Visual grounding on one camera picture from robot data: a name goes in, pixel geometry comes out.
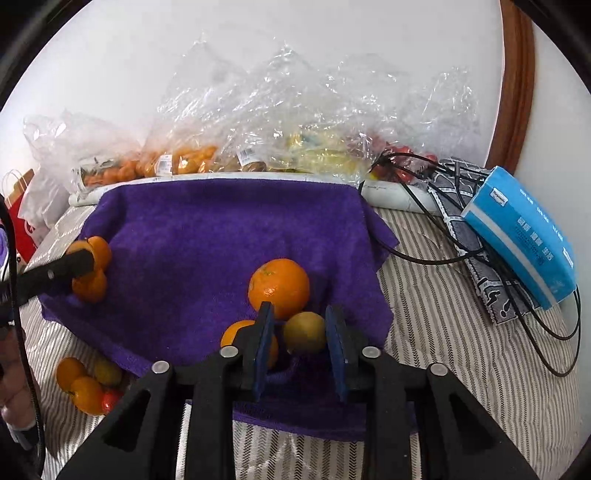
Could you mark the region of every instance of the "blue tissue box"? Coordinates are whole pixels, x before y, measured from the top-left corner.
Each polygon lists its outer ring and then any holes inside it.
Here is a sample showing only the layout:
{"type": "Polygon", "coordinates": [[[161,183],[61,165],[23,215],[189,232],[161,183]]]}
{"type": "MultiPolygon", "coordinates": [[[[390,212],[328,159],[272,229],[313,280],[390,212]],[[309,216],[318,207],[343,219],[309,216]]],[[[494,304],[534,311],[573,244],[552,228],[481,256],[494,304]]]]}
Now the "blue tissue box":
{"type": "Polygon", "coordinates": [[[572,246],[506,170],[493,169],[462,216],[513,268],[544,309],[576,288],[572,246]]]}

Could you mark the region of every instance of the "lemon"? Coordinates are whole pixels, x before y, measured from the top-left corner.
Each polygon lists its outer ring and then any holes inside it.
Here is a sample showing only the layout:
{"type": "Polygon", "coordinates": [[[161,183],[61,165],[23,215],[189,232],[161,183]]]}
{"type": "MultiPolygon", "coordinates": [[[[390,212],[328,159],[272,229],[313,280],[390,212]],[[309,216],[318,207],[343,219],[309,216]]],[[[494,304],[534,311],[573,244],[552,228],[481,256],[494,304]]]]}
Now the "lemon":
{"type": "Polygon", "coordinates": [[[116,387],[123,379],[123,370],[100,356],[95,362],[95,378],[106,387],[116,387]]]}
{"type": "Polygon", "coordinates": [[[314,312],[301,312],[283,327],[283,340],[289,353],[317,353],[326,345],[324,319],[314,312]]]}

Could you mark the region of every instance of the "plastic bag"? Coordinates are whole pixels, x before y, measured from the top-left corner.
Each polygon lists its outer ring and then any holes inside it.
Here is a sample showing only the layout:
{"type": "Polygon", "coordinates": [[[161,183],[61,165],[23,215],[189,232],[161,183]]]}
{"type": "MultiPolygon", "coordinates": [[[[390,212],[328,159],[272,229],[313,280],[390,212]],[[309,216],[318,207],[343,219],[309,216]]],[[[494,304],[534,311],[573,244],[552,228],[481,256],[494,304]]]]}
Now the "plastic bag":
{"type": "MultiPolygon", "coordinates": [[[[282,171],[358,184],[383,151],[457,154],[477,125],[462,75],[411,92],[408,75],[376,55],[349,57],[326,75],[288,47],[247,74],[197,43],[158,108],[143,173],[282,171]]],[[[429,167],[410,157],[396,163],[415,173],[429,167]]],[[[398,173],[383,177],[415,182],[398,173]]]]}
{"type": "Polygon", "coordinates": [[[329,174],[358,183],[367,171],[359,105],[326,88],[326,80],[288,47],[255,69],[220,151],[225,171],[329,174]]]}
{"type": "Polygon", "coordinates": [[[82,113],[25,118],[35,160],[68,192],[136,178],[140,146],[115,125],[82,113]]]}
{"type": "Polygon", "coordinates": [[[217,171],[216,152],[228,141],[246,72],[205,42],[184,56],[167,87],[146,140],[146,177],[217,171]]]}
{"type": "Polygon", "coordinates": [[[69,207],[70,193],[40,167],[22,197],[18,217],[35,230],[48,232],[69,207]]]}
{"type": "Polygon", "coordinates": [[[146,176],[290,171],[358,182],[365,138],[352,102],[289,48],[246,74],[206,43],[186,55],[146,141],[146,176]]]}

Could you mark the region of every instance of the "human hand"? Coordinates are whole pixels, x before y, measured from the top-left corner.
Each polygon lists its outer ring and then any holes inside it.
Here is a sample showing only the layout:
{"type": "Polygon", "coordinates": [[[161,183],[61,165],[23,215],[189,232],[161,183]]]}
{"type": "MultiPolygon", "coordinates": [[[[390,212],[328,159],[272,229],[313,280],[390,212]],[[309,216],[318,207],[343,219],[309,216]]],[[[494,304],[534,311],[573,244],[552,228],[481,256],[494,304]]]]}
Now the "human hand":
{"type": "MultiPolygon", "coordinates": [[[[2,418],[15,429],[29,429],[35,424],[35,410],[18,353],[17,335],[14,328],[10,328],[6,338],[0,337],[0,365],[4,370],[4,376],[0,379],[2,418]]],[[[35,381],[35,389],[39,395],[37,381],[35,381]]]]}

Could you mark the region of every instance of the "white bed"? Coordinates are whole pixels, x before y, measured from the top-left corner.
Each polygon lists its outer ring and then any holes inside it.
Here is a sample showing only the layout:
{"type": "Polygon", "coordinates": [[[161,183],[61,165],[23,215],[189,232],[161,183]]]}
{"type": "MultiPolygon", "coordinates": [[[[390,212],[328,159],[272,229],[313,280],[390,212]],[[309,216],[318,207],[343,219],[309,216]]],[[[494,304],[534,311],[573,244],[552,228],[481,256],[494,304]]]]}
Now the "white bed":
{"type": "MultiPolygon", "coordinates": [[[[77,237],[93,206],[71,207],[30,262],[58,258],[77,237]]],[[[454,250],[423,215],[376,210],[401,241],[400,250],[423,258],[454,256],[454,250]]],[[[517,322],[493,325],[476,297],[463,264],[438,267],[390,257],[378,272],[394,314],[385,350],[400,362],[426,367],[442,362],[462,380],[515,442],[536,473],[557,479],[577,453],[580,413],[576,372],[559,379],[548,373],[517,322]]],[[[54,369],[65,356],[91,365],[97,353],[65,327],[46,322],[32,300],[21,310],[31,366],[41,385],[46,421],[44,478],[57,476],[100,418],[77,411],[58,388],[54,369]]],[[[560,309],[543,314],[554,330],[565,331],[560,309]]],[[[555,368],[572,360],[569,345],[542,335],[530,322],[542,350],[555,368]]],[[[188,423],[180,432],[181,454],[188,423]]],[[[363,443],[331,442],[234,422],[236,474],[239,479],[358,479],[363,443]]],[[[413,471],[420,478],[418,441],[411,438],[413,471]]],[[[183,477],[179,461],[177,477],[183,477]]]]}

